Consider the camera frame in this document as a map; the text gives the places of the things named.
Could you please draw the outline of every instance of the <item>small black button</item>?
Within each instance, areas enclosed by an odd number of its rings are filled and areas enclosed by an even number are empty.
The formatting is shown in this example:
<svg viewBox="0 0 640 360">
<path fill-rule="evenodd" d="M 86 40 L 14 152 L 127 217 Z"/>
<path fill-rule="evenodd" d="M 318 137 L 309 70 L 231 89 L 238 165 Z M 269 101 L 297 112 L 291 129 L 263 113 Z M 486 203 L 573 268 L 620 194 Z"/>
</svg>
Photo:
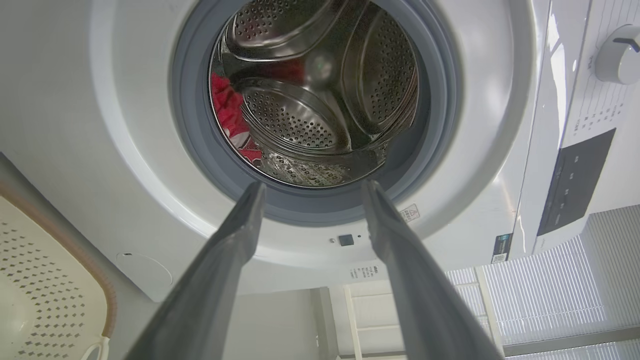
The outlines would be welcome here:
<svg viewBox="0 0 640 360">
<path fill-rule="evenodd" d="M 338 236 L 338 241 L 340 241 L 341 246 L 353 245 L 353 236 L 349 235 L 340 235 Z"/>
</svg>

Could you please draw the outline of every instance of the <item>stainless steel drum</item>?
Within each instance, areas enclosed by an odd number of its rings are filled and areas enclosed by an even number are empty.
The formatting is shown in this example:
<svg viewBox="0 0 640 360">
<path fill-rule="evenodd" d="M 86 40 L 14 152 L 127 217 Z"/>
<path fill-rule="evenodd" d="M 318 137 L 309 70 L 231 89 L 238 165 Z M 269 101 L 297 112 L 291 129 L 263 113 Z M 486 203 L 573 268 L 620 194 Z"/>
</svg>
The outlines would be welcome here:
<svg viewBox="0 0 640 360">
<path fill-rule="evenodd" d="M 417 107 L 411 43 L 364 0 L 253 0 L 221 32 L 210 71 L 243 95 L 262 151 L 260 165 L 248 165 L 293 186 L 371 174 Z"/>
</svg>

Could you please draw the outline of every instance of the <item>warning label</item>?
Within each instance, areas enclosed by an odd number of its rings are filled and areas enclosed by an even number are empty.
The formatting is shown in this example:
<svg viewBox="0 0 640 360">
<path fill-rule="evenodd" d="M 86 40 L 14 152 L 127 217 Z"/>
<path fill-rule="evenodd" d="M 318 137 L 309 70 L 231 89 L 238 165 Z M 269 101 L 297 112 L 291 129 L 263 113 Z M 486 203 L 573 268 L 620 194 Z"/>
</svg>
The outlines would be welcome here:
<svg viewBox="0 0 640 360">
<path fill-rule="evenodd" d="M 408 208 L 401 210 L 400 215 L 402 215 L 404 222 L 409 222 L 411 220 L 415 220 L 420 217 L 420 213 L 418 212 L 418 207 L 415 204 L 412 204 Z"/>
<path fill-rule="evenodd" d="M 351 278 L 352 279 L 366 279 L 369 277 L 374 277 L 378 275 L 378 267 L 377 266 L 365 266 L 363 268 L 353 268 L 351 269 Z"/>
</svg>

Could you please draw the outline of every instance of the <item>sticker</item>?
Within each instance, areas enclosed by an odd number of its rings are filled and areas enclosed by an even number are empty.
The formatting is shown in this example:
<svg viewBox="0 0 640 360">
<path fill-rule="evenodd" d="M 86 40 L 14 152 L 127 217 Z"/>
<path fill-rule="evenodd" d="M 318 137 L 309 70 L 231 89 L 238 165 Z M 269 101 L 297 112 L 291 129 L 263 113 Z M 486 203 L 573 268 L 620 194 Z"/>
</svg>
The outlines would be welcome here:
<svg viewBox="0 0 640 360">
<path fill-rule="evenodd" d="M 418 207 L 415 204 L 412 204 L 408 208 L 401 210 L 400 215 L 402 215 L 404 222 L 409 222 L 411 220 L 415 220 L 420 217 L 420 213 L 418 212 Z"/>
<path fill-rule="evenodd" d="M 493 257 L 491 264 L 503 263 L 509 259 L 509 250 L 511 249 L 511 234 L 498 235 L 495 237 L 495 245 L 493 246 Z"/>
<path fill-rule="evenodd" d="M 351 269 L 352 279 L 367 279 L 379 274 L 377 266 L 365 266 L 363 268 Z"/>
</svg>

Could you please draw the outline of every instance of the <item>plastic laundry basket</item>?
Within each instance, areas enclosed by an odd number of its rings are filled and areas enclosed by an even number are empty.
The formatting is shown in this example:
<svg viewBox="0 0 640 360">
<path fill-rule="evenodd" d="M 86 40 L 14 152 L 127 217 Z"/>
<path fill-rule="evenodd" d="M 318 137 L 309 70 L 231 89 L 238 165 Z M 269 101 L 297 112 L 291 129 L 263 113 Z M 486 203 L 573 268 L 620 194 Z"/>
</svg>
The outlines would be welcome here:
<svg viewBox="0 0 640 360">
<path fill-rule="evenodd" d="M 113 290 L 77 247 L 52 236 L 48 219 L 7 198 L 0 197 L 0 359 L 84 360 L 98 348 L 105 360 Z"/>
</svg>

